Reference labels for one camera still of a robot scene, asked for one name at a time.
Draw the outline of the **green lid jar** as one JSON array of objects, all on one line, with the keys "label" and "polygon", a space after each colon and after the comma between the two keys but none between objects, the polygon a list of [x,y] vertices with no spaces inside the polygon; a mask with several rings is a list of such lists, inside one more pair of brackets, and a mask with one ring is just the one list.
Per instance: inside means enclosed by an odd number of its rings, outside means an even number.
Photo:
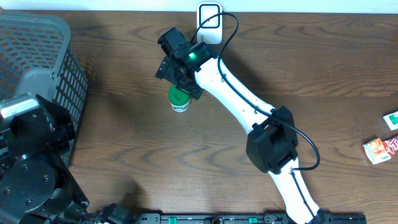
[{"label": "green lid jar", "polygon": [[169,102],[174,111],[182,113],[188,110],[190,106],[190,95],[174,85],[169,90]]}]

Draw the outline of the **orange white tissue packet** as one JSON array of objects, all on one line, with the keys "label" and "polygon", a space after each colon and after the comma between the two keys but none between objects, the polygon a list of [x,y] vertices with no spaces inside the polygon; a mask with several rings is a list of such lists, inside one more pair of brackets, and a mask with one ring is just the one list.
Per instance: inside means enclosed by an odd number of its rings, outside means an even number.
[{"label": "orange white tissue packet", "polygon": [[363,144],[363,148],[368,159],[373,165],[386,162],[392,157],[380,138],[373,139],[366,144]]}]

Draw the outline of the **white green medicine box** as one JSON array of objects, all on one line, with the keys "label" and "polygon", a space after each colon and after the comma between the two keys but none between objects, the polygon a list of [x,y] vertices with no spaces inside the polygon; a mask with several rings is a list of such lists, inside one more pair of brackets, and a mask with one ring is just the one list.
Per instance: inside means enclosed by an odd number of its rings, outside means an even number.
[{"label": "white green medicine box", "polygon": [[385,123],[387,124],[387,127],[393,131],[398,129],[398,112],[393,112],[387,115],[384,115],[383,120],[385,121]]}]

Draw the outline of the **red snack packet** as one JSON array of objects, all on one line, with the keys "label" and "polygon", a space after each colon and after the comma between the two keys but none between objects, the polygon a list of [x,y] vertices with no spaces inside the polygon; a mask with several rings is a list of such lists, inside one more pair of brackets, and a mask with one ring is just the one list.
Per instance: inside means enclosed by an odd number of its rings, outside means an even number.
[{"label": "red snack packet", "polygon": [[383,141],[383,145],[387,153],[392,157],[398,150],[397,136],[394,136],[388,140]]}]

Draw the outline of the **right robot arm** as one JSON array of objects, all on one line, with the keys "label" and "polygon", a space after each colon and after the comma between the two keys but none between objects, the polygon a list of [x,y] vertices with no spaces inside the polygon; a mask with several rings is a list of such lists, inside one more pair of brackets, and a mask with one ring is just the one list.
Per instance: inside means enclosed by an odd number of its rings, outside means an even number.
[{"label": "right robot arm", "polygon": [[188,41],[175,27],[157,43],[165,58],[155,74],[192,98],[203,91],[213,95],[240,123],[247,134],[246,154],[269,174],[281,194],[287,216],[295,223],[322,223],[324,216],[312,199],[299,166],[298,136],[307,136],[294,125],[292,113],[275,109],[245,87],[221,57],[204,42]]}]

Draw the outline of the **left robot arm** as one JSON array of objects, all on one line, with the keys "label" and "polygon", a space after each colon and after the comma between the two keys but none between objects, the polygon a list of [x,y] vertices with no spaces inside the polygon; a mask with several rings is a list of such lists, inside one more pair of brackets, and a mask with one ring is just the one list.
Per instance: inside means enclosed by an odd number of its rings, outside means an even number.
[{"label": "left robot arm", "polygon": [[61,155],[70,112],[40,95],[1,102],[1,223],[83,223],[89,200]]}]

